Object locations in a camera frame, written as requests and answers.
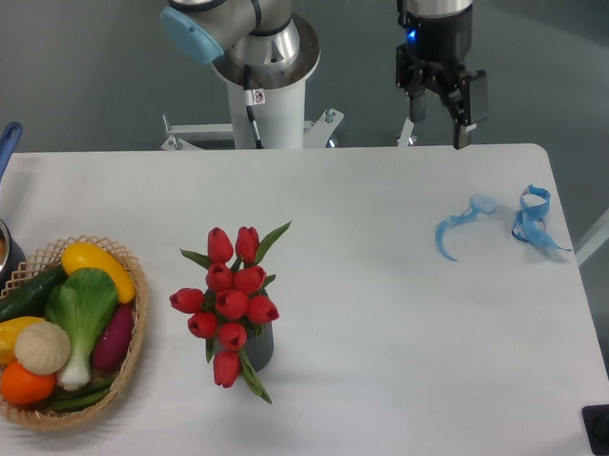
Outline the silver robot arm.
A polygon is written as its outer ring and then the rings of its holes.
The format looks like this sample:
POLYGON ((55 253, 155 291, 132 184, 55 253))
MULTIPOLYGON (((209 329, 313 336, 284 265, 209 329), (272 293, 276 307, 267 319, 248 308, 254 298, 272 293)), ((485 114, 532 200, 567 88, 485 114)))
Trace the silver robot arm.
MULTIPOLYGON (((404 41, 395 52, 396 85, 409 102, 399 145, 425 114, 432 92, 449 112, 453 146, 471 142, 488 116, 488 78, 467 70, 473 0, 396 0, 404 41)), ((224 80, 238 149, 324 148, 343 119, 328 109, 318 121, 305 114, 305 85, 321 54, 311 24, 291 0, 167 0, 162 27, 197 63, 224 80)))

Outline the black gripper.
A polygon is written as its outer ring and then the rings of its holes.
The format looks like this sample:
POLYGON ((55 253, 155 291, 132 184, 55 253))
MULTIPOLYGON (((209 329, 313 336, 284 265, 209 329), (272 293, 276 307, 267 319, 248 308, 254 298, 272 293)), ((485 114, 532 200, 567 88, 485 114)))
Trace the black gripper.
POLYGON ((453 122, 453 147, 471 143, 488 117, 488 75, 466 72, 473 0, 396 0, 405 41, 396 51, 396 83, 409 96, 409 119, 427 116, 425 91, 441 97, 453 122))

